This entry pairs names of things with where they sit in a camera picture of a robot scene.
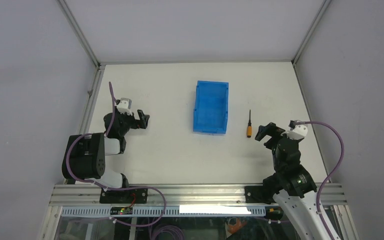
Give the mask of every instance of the cable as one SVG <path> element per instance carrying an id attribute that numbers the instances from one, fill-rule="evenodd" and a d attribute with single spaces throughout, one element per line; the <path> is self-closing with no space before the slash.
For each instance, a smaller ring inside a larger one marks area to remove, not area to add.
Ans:
<path id="1" fill-rule="evenodd" d="M 134 197 L 134 199 L 133 199 L 133 201 L 131 202 L 131 204 L 128 206 L 128 208 L 130 208 L 131 206 L 133 206 L 133 204 L 135 204 L 135 202 L 136 202 L 136 194 L 130 194 L 130 196 L 133 196 Z"/>
<path id="2" fill-rule="evenodd" d="M 185 239 L 185 235 L 184 235 L 182 229 L 180 229 L 178 226 L 169 225 L 169 224 L 158 225 L 155 228 L 154 232 L 153 232 L 152 227 L 149 226 L 148 227 L 148 233 L 149 233 L 149 239 L 150 240 L 155 240 L 158 237 L 158 235 L 160 235 L 162 233 L 170 234 L 173 240 L 184 240 Z"/>
<path id="3" fill-rule="evenodd" d="M 113 122 L 114 122 L 114 116 L 115 116 L 115 97 L 114 97 L 114 92 L 113 92 L 113 85 L 111 84 L 111 82 L 109 82 L 109 92 L 111 93 L 111 99 L 112 99 L 112 117 L 111 117 L 111 122 L 109 123 L 109 126 L 108 126 L 108 130 L 107 130 L 107 133 L 110 132 L 110 128 L 111 126 L 113 125 Z M 73 142 L 72 144 L 70 145 L 70 147 L 68 148 L 68 151 L 67 151 L 67 155 L 66 155 L 66 158 L 65 158 L 65 165 L 67 167 L 67 170 L 68 170 L 68 173 L 70 174 L 70 176 L 76 180 L 76 181 L 79 181 L 79 182 L 82 182 L 82 183 L 91 183 L 91 184 L 95 184 L 97 185 L 98 187 L 100 188 L 103 188 L 104 190 L 111 190 L 111 191 L 128 191 L 128 190 L 135 190 L 135 189 L 152 189 L 154 191 L 156 191 L 157 193 L 159 193 L 162 197 L 162 201 L 164 202 L 164 207 L 162 209 L 162 212 L 161 214 L 159 215 L 159 217 L 157 217 L 157 219 L 151 223 L 148 223 L 148 224 L 142 224 L 142 225 L 138 225 L 138 224 L 130 224 L 130 223 L 127 223 L 127 222 L 123 222 L 123 221 L 120 221 L 120 220 L 117 220 L 114 218 L 114 222 L 117 222 L 119 224 L 123 224 L 123 225 L 126 225 L 126 226 L 130 226 L 130 227 L 137 227 L 137 228 L 140 228 L 140 227 L 148 227 L 148 226 L 152 226 L 154 224 L 156 224 L 164 215 L 164 213 L 166 212 L 166 207 L 167 207 L 167 201 L 166 201 L 166 198 L 164 197 L 164 194 L 158 190 L 157 188 L 155 187 L 152 187 L 152 186 L 133 186 L 133 187 L 126 187 L 126 188 L 115 188 L 115 187 L 108 187 L 108 186 L 105 186 L 105 185 L 102 185 L 100 184 L 99 182 L 96 182 L 94 180 L 84 180 L 84 179 L 80 179 L 78 178 L 76 175 L 74 175 L 71 167 L 70 167 L 70 154 L 72 153 L 72 150 L 74 148 L 74 146 L 80 141 L 80 139 L 86 137 L 86 136 L 90 136 L 92 135 L 92 133 L 85 133 L 85 134 L 82 134 L 80 136 L 78 136 Z"/>
<path id="4" fill-rule="evenodd" d="M 114 97 L 113 85 L 111 84 L 111 82 L 108 82 L 108 85 L 109 85 L 109 93 L 111 94 L 112 115 L 111 115 L 111 121 L 109 122 L 108 129 L 105 132 L 105 136 L 107 136 L 110 133 L 110 129 L 114 123 L 114 118 L 116 117 L 116 98 Z"/>
<path id="5" fill-rule="evenodd" d="M 342 163 L 342 160 L 344 159 L 344 151 L 345 151 L 345 149 L 344 149 L 344 141 L 342 140 L 341 135 L 339 135 L 339 133 L 335 130 L 335 128 L 333 128 L 331 125 L 329 125 L 327 123 L 324 123 L 324 122 L 321 122 L 321 121 L 304 121 L 304 122 L 296 122 L 295 123 L 295 125 L 304 125 L 304 124 L 316 124 L 316 125 L 322 125 L 322 126 L 327 127 L 328 129 L 332 130 L 333 133 L 335 133 L 335 135 L 339 139 L 339 143 L 340 143 L 340 156 L 339 156 L 339 160 L 338 160 L 336 166 L 333 168 L 333 170 L 327 175 L 327 177 L 321 183 L 320 187 L 318 188 L 317 195 L 316 195 L 316 198 L 315 198 L 315 204 L 316 204 L 316 207 L 317 207 L 317 211 L 319 213 L 321 213 L 321 209 L 320 209 L 320 195 L 322 194 L 322 189 L 325 187 L 325 184 L 331 178 L 332 174 L 334 174 L 334 172 L 336 172 L 338 170 L 339 166 Z M 326 223 L 325 218 L 323 217 L 323 214 L 319 214 L 319 216 L 320 216 L 321 222 L 323 223 L 324 227 L 326 228 L 326 231 L 329 234 L 330 238 L 332 240 L 335 240 L 334 235 L 332 234 L 331 230 L 328 227 L 328 224 Z"/>

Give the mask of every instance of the gray wall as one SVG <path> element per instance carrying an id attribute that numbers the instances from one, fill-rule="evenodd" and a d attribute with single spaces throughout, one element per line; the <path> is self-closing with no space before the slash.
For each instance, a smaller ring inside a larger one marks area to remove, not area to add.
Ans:
<path id="1" fill-rule="evenodd" d="M 101 62 L 291 60 L 323 3 L 66 1 Z"/>
<path id="2" fill-rule="evenodd" d="M 0 239 L 36 239 L 94 67 L 55 0 L 0 0 Z"/>
<path id="3" fill-rule="evenodd" d="M 337 128 L 343 183 L 361 239 L 384 239 L 384 0 L 333 0 L 297 65 L 313 120 Z M 317 128 L 329 169 L 335 136 Z"/>

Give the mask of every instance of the mounting plate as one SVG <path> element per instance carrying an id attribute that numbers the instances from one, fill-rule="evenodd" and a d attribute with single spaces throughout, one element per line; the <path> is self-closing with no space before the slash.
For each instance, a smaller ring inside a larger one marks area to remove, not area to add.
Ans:
<path id="1" fill-rule="evenodd" d="M 146 204 L 148 200 L 148 189 L 133 189 L 125 191 L 104 191 L 101 189 L 99 203 L 100 204 L 131 204 L 135 199 L 132 194 L 136 195 L 135 204 Z"/>
<path id="2" fill-rule="evenodd" d="M 262 186 L 245 186 L 244 187 L 245 201 L 247 204 L 272 204 L 273 195 L 264 189 Z"/>

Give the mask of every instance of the white table surface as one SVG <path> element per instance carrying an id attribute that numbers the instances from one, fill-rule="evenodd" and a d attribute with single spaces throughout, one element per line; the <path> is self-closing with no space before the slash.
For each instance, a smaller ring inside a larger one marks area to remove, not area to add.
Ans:
<path id="1" fill-rule="evenodd" d="M 198 80 L 229 83 L 225 135 L 193 132 Z M 147 129 L 131 129 L 124 154 L 107 156 L 131 184 L 259 183 L 274 173 L 271 151 L 254 140 L 259 125 L 287 129 L 309 115 L 290 62 L 170 63 L 105 66 L 91 133 L 105 130 L 112 111 L 108 82 L 117 99 L 132 99 L 132 110 L 150 115 Z M 246 137 L 251 109 L 253 136 Z M 326 177 L 312 128 L 299 145 L 301 163 L 315 182 Z"/>

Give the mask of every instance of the blue plastic bin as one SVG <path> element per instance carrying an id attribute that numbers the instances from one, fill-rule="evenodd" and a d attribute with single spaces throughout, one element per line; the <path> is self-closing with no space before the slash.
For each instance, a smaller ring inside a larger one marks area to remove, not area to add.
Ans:
<path id="1" fill-rule="evenodd" d="M 225 134 L 228 127 L 228 99 L 228 82 L 198 81 L 193 111 L 193 131 Z"/>

